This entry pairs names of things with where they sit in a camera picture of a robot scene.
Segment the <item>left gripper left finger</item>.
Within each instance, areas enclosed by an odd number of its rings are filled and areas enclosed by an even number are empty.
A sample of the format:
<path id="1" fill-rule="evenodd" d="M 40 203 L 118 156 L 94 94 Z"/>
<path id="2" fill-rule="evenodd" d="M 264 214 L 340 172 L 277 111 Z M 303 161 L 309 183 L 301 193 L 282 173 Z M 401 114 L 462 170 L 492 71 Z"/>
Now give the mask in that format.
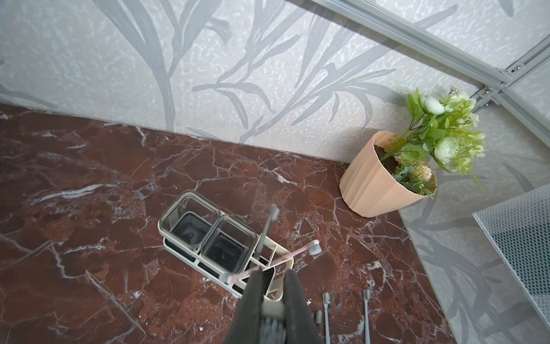
<path id="1" fill-rule="evenodd" d="M 264 279 L 261 272 L 254 272 L 243 292 L 231 328 L 223 343 L 259 342 L 259 326 L 264 302 Z"/>

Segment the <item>dark grey toothbrush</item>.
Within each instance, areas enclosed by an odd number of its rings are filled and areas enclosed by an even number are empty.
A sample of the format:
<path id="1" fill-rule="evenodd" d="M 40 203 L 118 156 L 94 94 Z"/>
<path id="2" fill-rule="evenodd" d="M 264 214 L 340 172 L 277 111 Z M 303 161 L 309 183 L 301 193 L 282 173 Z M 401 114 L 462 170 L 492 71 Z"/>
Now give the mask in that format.
<path id="1" fill-rule="evenodd" d="M 264 229 L 260 235 L 260 238 L 259 238 L 259 241 L 258 241 L 258 245 L 256 246 L 256 249 L 254 251 L 254 259 L 257 259 L 259 260 L 261 254 L 262 254 L 262 250 L 264 248 L 264 244 L 265 244 L 265 240 L 266 240 L 266 237 L 267 237 L 267 233 L 269 231 L 269 228 L 272 224 L 272 222 L 276 222 L 278 216 L 279 216 L 279 212 L 280 212 L 280 209 L 277 205 L 275 204 L 272 204 L 270 206 L 270 209 L 269 209 L 269 214 L 268 214 L 268 217 L 266 219 L 266 223 L 264 225 Z"/>

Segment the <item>black toothbrush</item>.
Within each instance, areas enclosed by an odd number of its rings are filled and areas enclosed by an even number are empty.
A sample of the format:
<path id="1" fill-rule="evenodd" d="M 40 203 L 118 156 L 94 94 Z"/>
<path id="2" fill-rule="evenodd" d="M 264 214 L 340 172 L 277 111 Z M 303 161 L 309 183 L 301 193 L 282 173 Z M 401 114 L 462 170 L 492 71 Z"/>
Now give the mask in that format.
<path id="1" fill-rule="evenodd" d="M 318 310 L 315 312 L 315 323 L 321 325 L 323 321 L 323 312 Z"/>

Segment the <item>beige toothbrush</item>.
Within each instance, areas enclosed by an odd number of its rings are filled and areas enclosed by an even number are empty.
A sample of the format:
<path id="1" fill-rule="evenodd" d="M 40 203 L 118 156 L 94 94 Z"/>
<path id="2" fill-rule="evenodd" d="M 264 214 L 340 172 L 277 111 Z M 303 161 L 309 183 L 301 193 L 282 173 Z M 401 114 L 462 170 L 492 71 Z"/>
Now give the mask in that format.
<path id="1" fill-rule="evenodd" d="M 282 302 L 265 300 L 259 323 L 259 344 L 286 343 L 285 308 Z"/>

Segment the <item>pink toothbrush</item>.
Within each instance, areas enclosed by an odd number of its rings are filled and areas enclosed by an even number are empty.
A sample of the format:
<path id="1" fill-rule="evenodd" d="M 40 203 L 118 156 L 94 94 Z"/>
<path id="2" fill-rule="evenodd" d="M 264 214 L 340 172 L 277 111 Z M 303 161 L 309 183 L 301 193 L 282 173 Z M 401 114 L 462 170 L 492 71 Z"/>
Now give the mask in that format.
<path id="1" fill-rule="evenodd" d="M 245 270 L 241 273 L 238 273 L 238 274 L 220 275 L 219 279 L 220 279 L 221 282 L 223 282 L 223 283 L 225 283 L 229 286 L 232 286 L 237 281 L 248 278 L 254 272 L 263 272 L 267 269 L 277 267 L 277 266 L 289 261 L 290 259 L 294 258 L 295 256 L 300 255 L 301 253 L 303 253 L 305 251 L 308 251 L 309 254 L 312 255 L 312 256 L 319 255 L 322 252 L 320 241 L 315 239 L 312 242 L 308 243 L 307 245 L 305 245 L 305 246 L 303 246 L 303 247 L 301 247 L 301 248 L 299 248 L 299 249 L 297 249 L 293 252 L 290 252 L 286 255 L 283 255 L 283 256 L 279 257 L 278 259 L 275 259 L 275 260 L 271 261 L 266 267 L 256 266 L 256 267 L 247 269 L 247 270 Z"/>

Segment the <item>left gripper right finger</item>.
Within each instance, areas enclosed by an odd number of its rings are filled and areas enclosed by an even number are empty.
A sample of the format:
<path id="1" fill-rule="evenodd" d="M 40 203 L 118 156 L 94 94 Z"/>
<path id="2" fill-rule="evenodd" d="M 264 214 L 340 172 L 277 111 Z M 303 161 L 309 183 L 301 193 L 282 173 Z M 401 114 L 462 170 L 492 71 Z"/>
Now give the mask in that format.
<path id="1" fill-rule="evenodd" d="M 289 269 L 284 274 L 283 304 L 286 343 L 322 343 L 303 293 L 302 284 L 293 269 Z"/>

